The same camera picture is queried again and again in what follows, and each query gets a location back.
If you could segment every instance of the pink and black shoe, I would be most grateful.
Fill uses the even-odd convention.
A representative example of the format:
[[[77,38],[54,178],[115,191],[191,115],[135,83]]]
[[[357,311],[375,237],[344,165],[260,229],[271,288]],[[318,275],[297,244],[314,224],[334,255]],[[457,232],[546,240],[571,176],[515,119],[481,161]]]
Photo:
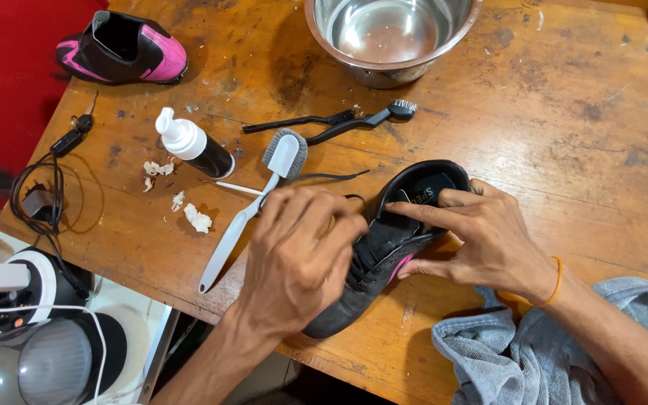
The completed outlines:
[[[186,52],[159,24],[129,14],[100,11],[86,30],[56,47],[59,64],[81,80],[100,84],[179,84]]]
[[[344,291],[302,332],[321,339],[353,324],[394,279],[399,269],[447,230],[427,227],[416,219],[387,212],[386,203],[407,201],[438,206],[442,189],[469,191],[469,176],[448,160],[415,163],[397,174],[361,213],[369,233],[352,246]]]

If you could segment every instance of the red surface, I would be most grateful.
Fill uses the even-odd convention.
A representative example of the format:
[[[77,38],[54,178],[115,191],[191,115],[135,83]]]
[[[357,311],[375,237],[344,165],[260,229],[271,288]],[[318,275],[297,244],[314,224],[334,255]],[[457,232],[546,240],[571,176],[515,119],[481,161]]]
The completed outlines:
[[[0,170],[14,176],[26,166],[66,89],[70,77],[54,58],[57,42],[84,30],[107,5],[0,0]],[[0,193],[0,207],[5,201]]]

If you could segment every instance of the wooden table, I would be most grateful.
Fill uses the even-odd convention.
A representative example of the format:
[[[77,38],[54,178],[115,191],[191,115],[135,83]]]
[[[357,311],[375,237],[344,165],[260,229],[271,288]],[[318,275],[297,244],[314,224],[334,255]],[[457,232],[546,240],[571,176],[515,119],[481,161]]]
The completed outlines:
[[[189,70],[177,87],[70,83],[33,156],[46,152],[99,90],[94,129],[61,161],[66,260],[215,323],[239,293],[246,234],[230,261],[239,259],[211,292],[200,295],[198,281],[230,220],[253,198],[203,183],[204,175],[183,163],[142,193],[142,164],[167,160],[155,145],[161,108],[173,107],[230,151],[240,146],[229,180],[261,189],[269,178],[261,155],[273,132],[244,135],[242,123],[355,105],[375,113],[402,97],[420,106],[412,121],[313,147],[304,173],[371,169],[328,183],[371,198],[412,162],[453,159],[515,195],[534,240],[586,282],[648,279],[648,12],[579,0],[487,0],[469,34],[430,72],[383,91],[358,85],[320,49],[303,8],[303,1],[112,2],[113,10],[169,30],[184,45]],[[304,136],[320,129],[298,128]],[[51,182],[51,173],[36,178]],[[213,218],[208,235],[194,232],[182,211],[171,212],[181,190],[185,203]],[[34,240],[8,210],[0,230]],[[474,314],[480,304],[469,287],[411,277],[393,282],[337,336],[293,336],[278,351],[400,404],[445,404],[456,378],[432,346],[430,327]]]

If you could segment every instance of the black brush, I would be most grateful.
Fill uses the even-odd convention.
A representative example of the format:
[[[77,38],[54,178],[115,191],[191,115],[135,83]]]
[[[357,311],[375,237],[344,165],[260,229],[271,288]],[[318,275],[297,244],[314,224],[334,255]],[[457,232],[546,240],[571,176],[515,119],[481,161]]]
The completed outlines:
[[[290,125],[308,124],[308,123],[337,125],[353,119],[354,119],[354,111],[347,109],[347,111],[342,111],[339,112],[338,114],[330,115],[328,117],[318,117],[316,115],[310,115],[308,117],[292,118],[291,120],[275,121],[273,123],[245,125],[241,128],[241,130],[244,131],[245,134],[253,134],[259,131],[273,130],[275,128],[288,127]]]
[[[355,118],[354,120],[345,121],[343,123],[334,125],[327,128],[319,135],[307,138],[307,145],[314,146],[321,142],[329,141],[337,135],[344,134],[347,131],[355,128],[376,128],[385,120],[393,117],[401,121],[409,121],[414,118],[414,112],[417,110],[417,105],[402,99],[395,99],[391,104],[384,108],[377,114],[367,114],[362,118]]]

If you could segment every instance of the forearm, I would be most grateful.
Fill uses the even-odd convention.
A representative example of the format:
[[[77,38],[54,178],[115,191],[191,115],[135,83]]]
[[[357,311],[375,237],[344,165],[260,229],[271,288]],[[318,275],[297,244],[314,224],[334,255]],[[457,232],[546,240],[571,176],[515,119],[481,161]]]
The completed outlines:
[[[219,404],[279,344],[257,334],[235,301],[151,405]]]
[[[544,311],[594,359],[627,404],[648,404],[648,330],[564,271]]]

